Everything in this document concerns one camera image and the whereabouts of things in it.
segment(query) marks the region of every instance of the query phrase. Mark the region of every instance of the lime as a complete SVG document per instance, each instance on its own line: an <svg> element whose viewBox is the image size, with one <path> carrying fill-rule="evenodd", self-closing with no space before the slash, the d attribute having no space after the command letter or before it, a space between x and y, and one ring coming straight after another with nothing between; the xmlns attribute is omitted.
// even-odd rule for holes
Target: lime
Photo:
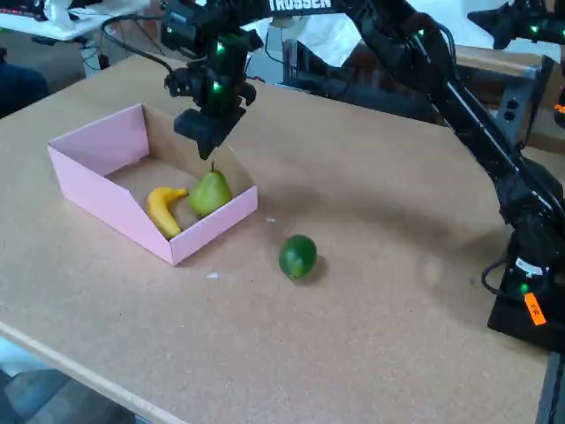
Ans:
<svg viewBox="0 0 565 424"><path fill-rule="evenodd" d="M311 238L297 234L287 238L279 253L282 272L292 279L308 274L318 258L318 250Z"/></svg>

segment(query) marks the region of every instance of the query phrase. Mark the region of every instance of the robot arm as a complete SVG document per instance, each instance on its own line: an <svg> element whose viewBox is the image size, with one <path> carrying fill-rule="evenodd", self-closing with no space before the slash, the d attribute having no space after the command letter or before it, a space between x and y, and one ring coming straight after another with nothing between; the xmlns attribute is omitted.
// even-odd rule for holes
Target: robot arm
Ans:
<svg viewBox="0 0 565 424"><path fill-rule="evenodd" d="M565 44L565 1L555 0L555 13L545 0L515 0L491 11L472 11L469 20L494 38L494 49L505 49L512 40Z"/></svg>
<svg viewBox="0 0 565 424"><path fill-rule="evenodd" d="M459 78L455 52L442 28L406 0L208 0L208 4L169 2L162 42L188 49L192 62L171 73L171 95L193 97L200 111L177 117L175 129L199 144L205 159L245 113L254 88L245 83L247 53L262 46L255 32L240 27L269 16L342 12L356 25L366 45L400 83L427 95L457 138L493 181L500 212L515 231L504 261L504 291L485 286L506 299L522 301L524 284L543 296L563 269L565 213L561 184L541 165L512 147L490 113Z"/></svg>

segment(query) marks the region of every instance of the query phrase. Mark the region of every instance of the pink box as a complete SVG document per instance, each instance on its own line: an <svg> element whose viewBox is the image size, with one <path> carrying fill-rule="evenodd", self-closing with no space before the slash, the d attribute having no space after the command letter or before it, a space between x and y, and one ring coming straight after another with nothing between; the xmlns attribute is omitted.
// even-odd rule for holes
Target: pink box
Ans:
<svg viewBox="0 0 565 424"><path fill-rule="evenodd" d="M173 131L173 118L135 105L48 146L64 197L147 250L176 265L257 209L257 187L231 148L200 160L196 143ZM188 188L211 169L228 180L234 199L198 220L186 199L171 212L183 232L167 240L145 212L158 186Z"/></svg>

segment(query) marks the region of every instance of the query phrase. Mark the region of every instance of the pear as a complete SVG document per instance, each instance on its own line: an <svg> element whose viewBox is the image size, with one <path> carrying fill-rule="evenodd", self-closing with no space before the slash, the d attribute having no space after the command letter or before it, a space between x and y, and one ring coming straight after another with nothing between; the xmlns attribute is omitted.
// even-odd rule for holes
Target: pear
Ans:
<svg viewBox="0 0 565 424"><path fill-rule="evenodd" d="M226 177L219 170L208 172L191 190L188 204L198 218L210 215L233 199Z"/></svg>

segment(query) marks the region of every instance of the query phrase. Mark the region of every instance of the banana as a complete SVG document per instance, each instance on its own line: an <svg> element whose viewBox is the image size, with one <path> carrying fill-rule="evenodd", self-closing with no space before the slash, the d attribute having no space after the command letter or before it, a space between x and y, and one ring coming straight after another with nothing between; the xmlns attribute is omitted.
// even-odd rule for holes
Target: banana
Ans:
<svg viewBox="0 0 565 424"><path fill-rule="evenodd" d="M157 187L147 198L147 214L163 236L172 239L180 234L180 227L169 212L170 204L176 199L188 196L185 188Z"/></svg>

